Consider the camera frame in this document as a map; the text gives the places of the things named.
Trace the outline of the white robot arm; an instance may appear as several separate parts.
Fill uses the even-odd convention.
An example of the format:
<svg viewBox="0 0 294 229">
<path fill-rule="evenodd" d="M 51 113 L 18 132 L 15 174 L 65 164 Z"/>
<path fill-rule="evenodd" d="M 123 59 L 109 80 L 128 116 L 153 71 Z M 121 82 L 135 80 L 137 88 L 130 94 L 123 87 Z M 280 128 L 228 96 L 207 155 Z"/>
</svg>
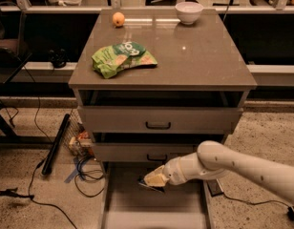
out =
<svg viewBox="0 0 294 229">
<path fill-rule="evenodd" d="M 186 156 L 170 159 L 143 178 L 147 187 L 181 185 L 192 179 L 212 180 L 234 172 L 294 205 L 294 167 L 203 141 Z"/>
</svg>

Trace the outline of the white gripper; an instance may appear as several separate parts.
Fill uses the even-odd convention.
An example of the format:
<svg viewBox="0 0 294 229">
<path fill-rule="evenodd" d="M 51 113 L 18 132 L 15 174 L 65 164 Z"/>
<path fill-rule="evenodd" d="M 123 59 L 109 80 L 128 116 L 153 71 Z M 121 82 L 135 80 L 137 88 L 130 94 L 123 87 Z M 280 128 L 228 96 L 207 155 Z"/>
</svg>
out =
<svg viewBox="0 0 294 229">
<path fill-rule="evenodd" d="M 183 173 L 184 160 L 176 157 L 161 165 L 144 177 L 148 186 L 164 187 L 168 182 L 171 185 L 181 185 L 188 181 Z"/>
</svg>

